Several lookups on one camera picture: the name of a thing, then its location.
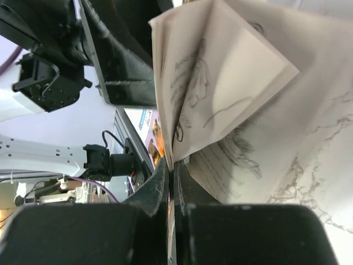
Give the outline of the Why Do Dogs Bark book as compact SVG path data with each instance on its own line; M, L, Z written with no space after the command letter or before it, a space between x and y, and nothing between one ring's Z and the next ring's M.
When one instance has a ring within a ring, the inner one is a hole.
M156 168L159 160L165 155L158 112L156 110L143 109L137 125L139 136L145 144L153 167Z

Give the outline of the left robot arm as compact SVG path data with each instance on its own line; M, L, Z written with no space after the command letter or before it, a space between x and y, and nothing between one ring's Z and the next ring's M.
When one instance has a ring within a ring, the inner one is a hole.
M19 80L1 92L1 120L54 112L76 103L92 86L84 67L95 68L110 105L156 108L149 21L157 1L2 1L1 35L25 49ZM147 166L132 145L120 155L107 146L55 146L1 136L1 169L53 172L108 181Z

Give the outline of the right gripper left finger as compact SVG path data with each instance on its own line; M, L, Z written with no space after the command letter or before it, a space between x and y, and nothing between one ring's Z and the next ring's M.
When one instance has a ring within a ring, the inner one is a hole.
M1 236L2 264L167 264L168 167L121 203L21 207Z

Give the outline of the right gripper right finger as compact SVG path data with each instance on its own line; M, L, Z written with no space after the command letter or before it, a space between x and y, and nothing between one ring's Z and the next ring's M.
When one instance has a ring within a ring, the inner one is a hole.
M323 225L293 204L221 204L173 172L177 264L337 264Z

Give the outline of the Taming of the Shrew book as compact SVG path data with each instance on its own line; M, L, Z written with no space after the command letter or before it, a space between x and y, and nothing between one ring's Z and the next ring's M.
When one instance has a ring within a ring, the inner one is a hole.
M192 1L151 19L165 159L221 204L293 204L352 263L352 17Z

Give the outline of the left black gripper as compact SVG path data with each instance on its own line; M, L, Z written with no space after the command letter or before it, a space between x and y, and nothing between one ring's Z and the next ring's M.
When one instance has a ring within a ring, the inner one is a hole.
M1 1L1 36L50 62L93 62L100 94L108 104L155 108L148 22L157 16L157 2L79 4L82 23L74 1ZM87 42L92 62L85 51Z

